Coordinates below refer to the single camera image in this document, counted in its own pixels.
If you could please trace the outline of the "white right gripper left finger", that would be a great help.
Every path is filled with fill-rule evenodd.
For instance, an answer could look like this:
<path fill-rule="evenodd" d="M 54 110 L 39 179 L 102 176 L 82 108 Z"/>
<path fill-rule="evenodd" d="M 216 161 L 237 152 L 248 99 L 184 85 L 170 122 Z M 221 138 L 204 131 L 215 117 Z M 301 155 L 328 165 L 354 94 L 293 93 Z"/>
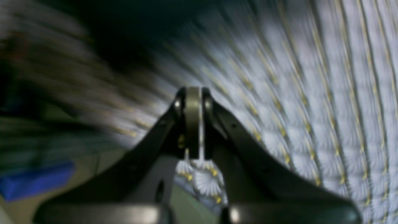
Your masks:
<path fill-rule="evenodd" d="M 199 149 L 201 89 L 178 91 L 142 141 L 92 180 L 43 202 L 35 224 L 177 224 L 169 206 L 175 168 Z"/>

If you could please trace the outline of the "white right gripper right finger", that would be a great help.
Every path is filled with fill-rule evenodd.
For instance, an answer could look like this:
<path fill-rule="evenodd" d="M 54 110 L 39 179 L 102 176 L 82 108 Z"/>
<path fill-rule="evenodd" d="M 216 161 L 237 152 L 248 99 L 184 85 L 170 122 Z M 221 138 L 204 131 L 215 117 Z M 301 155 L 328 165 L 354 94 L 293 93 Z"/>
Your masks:
<path fill-rule="evenodd" d="M 223 174 L 221 224 L 360 224 L 347 199 L 317 187 L 267 153 L 209 89 L 201 89 L 206 159 Z"/>

